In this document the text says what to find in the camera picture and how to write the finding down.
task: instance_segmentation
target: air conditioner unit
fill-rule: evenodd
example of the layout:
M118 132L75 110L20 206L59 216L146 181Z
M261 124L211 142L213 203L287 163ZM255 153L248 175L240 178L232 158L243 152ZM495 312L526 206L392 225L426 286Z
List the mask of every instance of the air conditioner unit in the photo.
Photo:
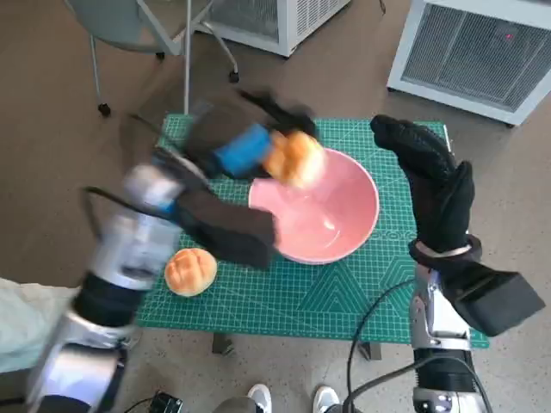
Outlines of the air conditioner unit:
M207 20L224 38L289 57L351 0L216 0Z
M387 86L520 125L551 90L551 1L412 0Z

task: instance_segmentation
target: green cutting mat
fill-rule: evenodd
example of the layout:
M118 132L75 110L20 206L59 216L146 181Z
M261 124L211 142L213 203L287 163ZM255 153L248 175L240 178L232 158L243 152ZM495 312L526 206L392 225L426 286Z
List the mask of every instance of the green cutting mat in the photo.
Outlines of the green cutting mat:
M182 140L190 122L190 117L172 114L164 120L164 130ZM280 256L268 271L220 262L214 284L192 299L171 293L160 276L139 311L139 325L350 340L368 306L387 288L413 277L415 263L407 243L416 235L415 222L409 187L394 154L375 146L368 120L321 119L317 125L325 146L351 155L375 180L381 212L369 240L351 256L324 266ZM445 137L442 124L426 126ZM247 203L246 183L221 179L213 182L213 189L222 199ZM185 234L180 244L195 246ZM411 295L409 286L386 299L362 339L408 343ZM476 347L488 345L478 332L473 342Z

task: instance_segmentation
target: pink bowl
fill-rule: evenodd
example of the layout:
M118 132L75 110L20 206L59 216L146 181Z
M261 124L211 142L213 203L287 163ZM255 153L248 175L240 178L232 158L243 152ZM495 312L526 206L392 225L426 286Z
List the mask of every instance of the pink bowl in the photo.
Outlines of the pink bowl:
M369 173L354 159L325 149L324 176L309 189L256 179L249 206L270 211L277 225L277 249L305 264L335 262L368 239L379 216L379 195Z

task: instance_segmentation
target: white shoe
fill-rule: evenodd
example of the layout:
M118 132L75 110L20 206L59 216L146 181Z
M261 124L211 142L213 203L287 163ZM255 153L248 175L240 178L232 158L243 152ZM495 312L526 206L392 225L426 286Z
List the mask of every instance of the white shoe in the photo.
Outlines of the white shoe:
M322 385L313 397L313 413L325 413L335 404L339 404L337 393L326 385Z
M248 398L252 398L264 413L272 413L272 396L265 385L254 385L247 393Z

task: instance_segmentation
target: bun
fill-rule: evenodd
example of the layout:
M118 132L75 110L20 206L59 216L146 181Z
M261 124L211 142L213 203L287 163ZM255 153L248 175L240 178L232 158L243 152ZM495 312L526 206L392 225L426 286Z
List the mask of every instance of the bun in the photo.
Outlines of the bun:
M164 280L173 293L194 297L211 286L217 267L214 257L205 250L179 250L167 262Z
M263 167L276 180L297 188L315 183L324 172L325 151L318 141L304 132L284 137L272 133L272 151Z

